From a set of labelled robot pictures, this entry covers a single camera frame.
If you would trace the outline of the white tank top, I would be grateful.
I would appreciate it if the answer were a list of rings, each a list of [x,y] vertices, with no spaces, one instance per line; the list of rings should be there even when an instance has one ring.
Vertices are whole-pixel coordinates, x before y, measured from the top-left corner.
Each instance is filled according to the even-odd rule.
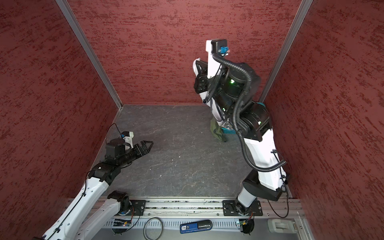
[[[216,120],[217,124],[220,127],[224,127],[225,119],[224,119],[222,111],[220,110],[220,107],[216,103],[215,99],[212,97],[209,102],[206,102],[206,103],[204,102],[204,104],[207,105],[208,107],[210,107],[211,113],[212,113],[214,119]]]

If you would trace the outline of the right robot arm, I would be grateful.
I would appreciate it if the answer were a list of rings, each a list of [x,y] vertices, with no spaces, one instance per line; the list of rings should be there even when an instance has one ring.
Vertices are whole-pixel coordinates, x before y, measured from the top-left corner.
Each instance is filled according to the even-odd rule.
[[[196,75],[194,89],[208,105],[215,121],[214,134],[222,140],[223,131],[234,131],[238,136],[242,155],[252,168],[242,182],[242,189],[234,201],[239,215],[253,211],[257,198],[278,201],[287,189],[287,163],[277,151],[270,114],[263,103],[253,101],[260,77],[246,63],[233,63],[214,57],[218,64],[214,76],[209,77],[212,65],[201,59],[193,62]]]

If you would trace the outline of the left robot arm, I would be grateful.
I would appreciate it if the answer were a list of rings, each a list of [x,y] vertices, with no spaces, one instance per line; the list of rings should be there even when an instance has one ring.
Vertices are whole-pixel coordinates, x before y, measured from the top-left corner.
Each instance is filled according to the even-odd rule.
[[[128,136],[111,140],[106,156],[86,176],[81,190],[58,220],[40,237],[41,240],[91,240],[112,217],[142,216],[143,208],[133,205],[127,193],[113,191],[105,203],[91,216],[89,212],[110,187],[123,168],[147,155],[154,143],[141,141],[132,144]]]

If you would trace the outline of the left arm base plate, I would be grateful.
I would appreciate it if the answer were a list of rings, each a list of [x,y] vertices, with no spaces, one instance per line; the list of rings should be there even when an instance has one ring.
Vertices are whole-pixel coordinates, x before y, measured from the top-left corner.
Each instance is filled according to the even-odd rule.
[[[119,216],[142,216],[146,207],[146,200],[127,200],[121,202]]]

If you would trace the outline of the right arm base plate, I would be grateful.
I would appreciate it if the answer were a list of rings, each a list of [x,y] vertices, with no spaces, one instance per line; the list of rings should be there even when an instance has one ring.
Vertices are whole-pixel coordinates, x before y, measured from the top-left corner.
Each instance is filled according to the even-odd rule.
[[[240,203],[235,200],[224,200],[223,204],[223,213],[224,216],[241,216],[241,217],[250,217],[263,216],[263,210],[261,207],[261,203],[258,200],[254,200],[250,207],[244,208]]]

